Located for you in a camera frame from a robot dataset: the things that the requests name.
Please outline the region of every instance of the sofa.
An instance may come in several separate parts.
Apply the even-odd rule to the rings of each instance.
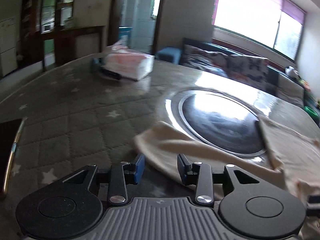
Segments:
[[[216,66],[216,65],[210,65],[210,63],[206,63],[205,60],[201,59],[198,60],[198,58],[194,58],[190,61],[186,63],[186,59],[187,61],[190,60],[188,58],[188,48],[192,48],[195,47],[199,48],[201,50],[206,51],[206,53],[210,53],[213,52],[213,54],[224,54],[225,57],[233,57],[233,58],[241,58],[241,56],[245,56],[242,53],[239,53],[237,51],[213,44],[213,43],[206,43],[206,42],[201,42],[201,41],[197,41],[197,40],[193,40],[193,39],[188,39],[188,38],[184,38],[183,39],[183,46],[182,49],[178,49],[175,47],[166,47],[165,49],[158,51],[156,53],[155,58],[158,60],[163,60],[163,61],[167,61],[167,62],[172,62],[175,64],[180,64],[180,65],[184,65],[184,66],[188,66],[188,67],[192,67],[192,68],[197,68],[203,71],[208,71],[220,76],[224,76],[227,78],[231,78],[233,80],[239,81],[239,82],[243,82],[242,80],[237,80],[234,78],[234,76],[232,76],[230,74],[230,72],[232,71],[228,71],[230,70],[230,67],[228,70],[225,70],[223,68],[221,68],[220,66]],[[312,97],[312,94],[308,91],[306,91],[303,86],[297,81],[297,80],[293,80],[291,79],[289,76],[287,76],[285,73],[271,67],[270,65],[266,65],[265,68],[265,72],[262,73],[262,75],[264,76],[264,80],[266,82],[265,86],[263,86],[263,89],[260,88],[259,86],[255,86],[255,85],[259,85],[259,83],[257,82],[253,82],[253,85],[250,83],[247,83],[248,85],[251,85],[253,87],[256,87],[260,90],[263,90],[273,96],[277,96],[281,99],[284,99],[285,101],[288,101],[290,103],[293,103],[295,105],[300,106],[301,108],[306,108],[306,106],[309,108],[309,111],[307,111],[307,113],[312,117],[312,119],[319,125],[319,116],[320,116],[320,112],[319,110],[316,108],[317,106],[317,102],[314,100],[314,98]],[[299,91],[298,93],[301,94],[300,98],[300,103],[296,104],[295,102],[292,102],[290,100],[286,100],[285,97],[280,97],[280,93],[279,93],[279,85],[283,83],[283,81],[286,82],[294,82],[294,89]]]

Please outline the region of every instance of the window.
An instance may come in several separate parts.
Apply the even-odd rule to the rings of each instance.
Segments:
[[[212,24],[294,60],[304,17],[289,0],[216,0]]]
[[[156,19],[158,16],[158,12],[159,12],[159,5],[160,5],[160,0],[152,0],[152,15],[151,15],[151,19]]]

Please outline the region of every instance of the door frame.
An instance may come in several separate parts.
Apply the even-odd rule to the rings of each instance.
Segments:
[[[109,17],[109,27],[108,27],[108,36],[107,36],[107,45],[111,46],[118,41],[119,36],[119,26],[121,23],[122,17],[122,3],[123,0],[111,0],[110,7],[110,17]],[[151,54],[154,55],[157,49],[158,36],[160,30],[160,21],[163,11],[164,0],[160,0],[158,16],[156,19],[156,26],[153,36],[153,44],[151,49]]]

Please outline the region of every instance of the metal screw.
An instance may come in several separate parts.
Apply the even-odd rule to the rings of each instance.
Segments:
[[[196,200],[200,203],[206,204],[206,203],[210,203],[212,201],[212,198],[206,195],[201,195],[201,196],[198,196]]]
[[[112,203],[120,204],[120,203],[123,203],[125,201],[125,197],[119,196],[119,195],[115,195],[115,196],[110,197],[109,200]]]

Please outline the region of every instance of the tiled wall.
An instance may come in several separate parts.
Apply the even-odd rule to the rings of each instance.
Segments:
[[[132,27],[131,48],[150,52],[156,21],[151,19],[152,0],[124,0],[122,25]]]

